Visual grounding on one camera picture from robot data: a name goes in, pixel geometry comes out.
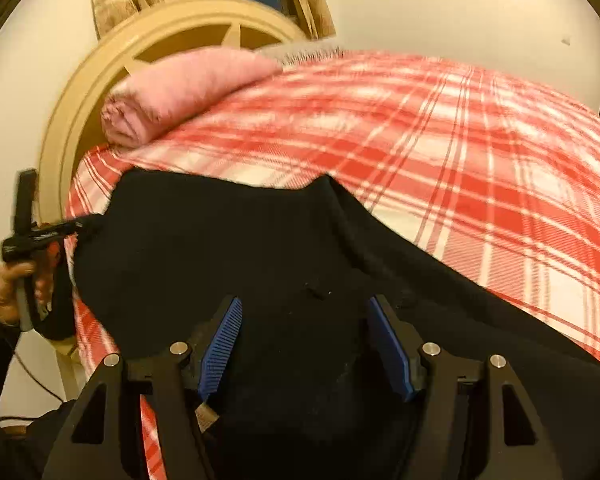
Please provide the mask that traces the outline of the person's left hand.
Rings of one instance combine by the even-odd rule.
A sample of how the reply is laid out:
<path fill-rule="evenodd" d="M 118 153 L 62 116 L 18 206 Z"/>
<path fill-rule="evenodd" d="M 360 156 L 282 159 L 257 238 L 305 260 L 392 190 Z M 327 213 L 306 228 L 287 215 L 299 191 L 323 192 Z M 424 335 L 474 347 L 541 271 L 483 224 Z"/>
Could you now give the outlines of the person's left hand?
<path fill-rule="evenodd" d="M 0 264 L 0 322 L 16 326 L 20 322 L 17 285 L 24 278 L 33 278 L 34 298 L 40 307 L 47 307 L 54 289 L 54 271 L 59 261 L 59 244 L 54 243 L 30 260 Z"/>

